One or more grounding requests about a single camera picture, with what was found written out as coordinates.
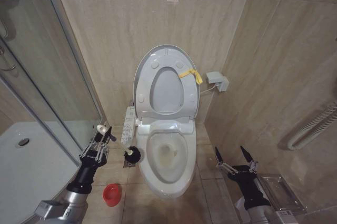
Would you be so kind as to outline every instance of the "toilet lid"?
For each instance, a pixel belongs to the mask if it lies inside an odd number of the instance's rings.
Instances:
[[[178,76],[189,69],[195,66],[182,49],[173,45],[151,49],[140,62],[134,79],[138,119],[193,119],[199,105],[199,86],[192,74]]]

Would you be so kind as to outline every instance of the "floor drain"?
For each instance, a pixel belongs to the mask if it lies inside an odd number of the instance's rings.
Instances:
[[[21,148],[25,145],[27,145],[29,143],[29,138],[24,138],[24,139],[21,139],[17,144],[16,144],[16,147],[17,148]]]
[[[124,165],[123,165],[123,168],[129,168],[129,167],[135,167],[136,164],[132,164],[126,160],[124,160]]]

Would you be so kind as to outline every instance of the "bathroom wall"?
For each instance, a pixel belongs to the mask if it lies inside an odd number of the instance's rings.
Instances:
[[[337,100],[337,0],[247,0],[222,68],[230,85],[214,93],[205,126],[226,161],[281,173],[308,212],[306,223],[337,212],[337,124],[302,150],[288,135]],[[228,182],[234,201],[237,186]]]
[[[151,48],[174,44],[205,73],[220,70],[245,0],[62,0],[111,125],[122,126],[136,68]],[[207,89],[206,83],[201,89]],[[202,96],[203,122],[212,93]]]

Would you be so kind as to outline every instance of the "red container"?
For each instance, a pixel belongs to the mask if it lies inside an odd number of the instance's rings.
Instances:
[[[103,191],[103,199],[109,207],[116,206],[122,197],[122,191],[117,184],[107,185]]]

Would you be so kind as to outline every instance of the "tiled floor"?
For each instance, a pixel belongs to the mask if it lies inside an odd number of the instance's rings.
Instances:
[[[108,163],[97,170],[83,224],[206,223],[237,224],[237,216],[203,124],[197,124],[197,165],[190,187],[176,199],[161,199],[145,184],[138,166],[123,168],[123,150],[110,143]],[[122,199],[108,207],[102,197],[106,185],[118,183]]]

